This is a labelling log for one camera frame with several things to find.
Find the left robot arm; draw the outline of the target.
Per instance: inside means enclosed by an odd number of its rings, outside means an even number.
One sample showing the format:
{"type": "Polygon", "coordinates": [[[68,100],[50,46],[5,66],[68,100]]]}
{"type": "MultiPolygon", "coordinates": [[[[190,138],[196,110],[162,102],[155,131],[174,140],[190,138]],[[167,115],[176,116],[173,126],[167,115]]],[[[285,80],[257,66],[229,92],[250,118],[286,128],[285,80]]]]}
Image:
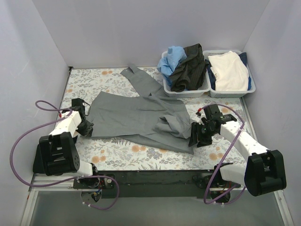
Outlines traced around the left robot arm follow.
{"type": "Polygon", "coordinates": [[[89,188],[96,188],[100,183],[100,177],[94,164],[81,161],[76,149],[78,135],[91,137],[93,123],[86,119],[86,102],[76,98],[71,100],[70,116],[67,110],[62,111],[62,117],[55,129],[47,136],[39,139],[33,172],[48,176],[60,176],[62,174],[84,176],[84,183],[89,188]]]}

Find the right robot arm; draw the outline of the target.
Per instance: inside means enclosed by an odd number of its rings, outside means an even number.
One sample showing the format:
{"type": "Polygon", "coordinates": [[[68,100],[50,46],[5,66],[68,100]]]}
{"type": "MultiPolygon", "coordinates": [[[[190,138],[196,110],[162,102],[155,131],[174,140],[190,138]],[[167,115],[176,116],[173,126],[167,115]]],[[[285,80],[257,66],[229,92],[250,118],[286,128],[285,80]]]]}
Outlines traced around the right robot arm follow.
{"type": "Polygon", "coordinates": [[[244,131],[244,121],[237,112],[223,114],[219,104],[206,105],[198,109],[197,116],[205,116],[191,124],[190,146],[209,146],[212,137],[221,135],[230,142],[227,153],[236,148],[246,160],[246,167],[225,163],[215,166],[206,189],[212,183],[218,187],[229,182],[244,186],[253,196],[259,196],[286,188],[283,155],[278,150],[269,150],[244,131]]]}

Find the grey long sleeve shirt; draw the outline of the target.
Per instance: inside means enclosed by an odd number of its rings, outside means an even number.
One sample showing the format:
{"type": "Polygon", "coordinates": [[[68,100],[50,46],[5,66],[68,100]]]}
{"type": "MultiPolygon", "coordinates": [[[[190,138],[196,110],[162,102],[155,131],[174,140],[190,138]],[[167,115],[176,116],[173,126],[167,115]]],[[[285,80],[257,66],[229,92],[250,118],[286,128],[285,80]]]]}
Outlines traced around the grey long sleeve shirt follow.
{"type": "Polygon", "coordinates": [[[121,137],[130,142],[193,154],[189,146],[191,119],[183,101],[168,97],[154,78],[135,65],[121,72],[138,93],[124,97],[100,92],[88,120],[92,138],[121,137]]]}

